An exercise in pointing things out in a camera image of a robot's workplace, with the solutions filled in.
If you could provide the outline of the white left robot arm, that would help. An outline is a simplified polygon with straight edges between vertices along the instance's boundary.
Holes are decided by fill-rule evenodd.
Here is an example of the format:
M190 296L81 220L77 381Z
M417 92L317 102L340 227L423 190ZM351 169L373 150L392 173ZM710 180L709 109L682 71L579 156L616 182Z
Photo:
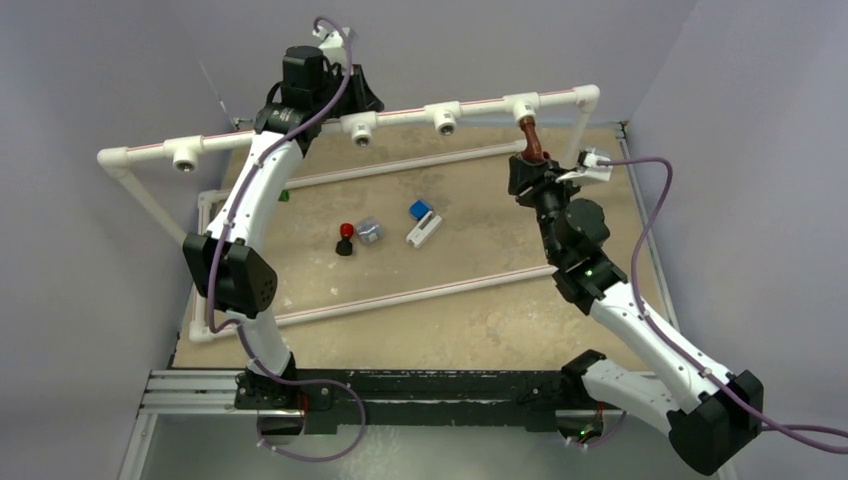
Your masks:
M213 333L234 328L248 356L244 376L258 383L272 408L297 399L293 354L270 311L278 287L262 243L279 194L300 167L325 121L377 114L383 103L370 90L352 48L295 46L286 50L282 78L257 115L248 158L219 214L182 251Z

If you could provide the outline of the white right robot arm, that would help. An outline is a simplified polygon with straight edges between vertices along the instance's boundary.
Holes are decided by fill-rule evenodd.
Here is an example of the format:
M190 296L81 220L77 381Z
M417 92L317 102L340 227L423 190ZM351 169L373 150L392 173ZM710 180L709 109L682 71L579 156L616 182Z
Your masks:
M610 403L664 434L679 458L702 475L719 471L762 431L764 386L695 347L634 292L632 279L603 251L610 236L603 208L578 197L580 178L609 178L605 158L585 152L566 170L552 160L509 159L507 192L534 210L545 256L561 296L621 339L652 370L647 378L586 351L567 364L561 392L576 407Z

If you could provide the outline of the brown copper faucet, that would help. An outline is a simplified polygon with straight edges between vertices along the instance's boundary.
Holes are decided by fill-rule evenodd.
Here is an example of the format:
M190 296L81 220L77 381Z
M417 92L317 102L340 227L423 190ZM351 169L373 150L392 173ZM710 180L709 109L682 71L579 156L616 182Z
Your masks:
M533 116L524 117L518 122L518 125L526 141L526 147L520 154L521 158L531 164L546 162L549 159L549 154L541 145L536 131L535 118Z

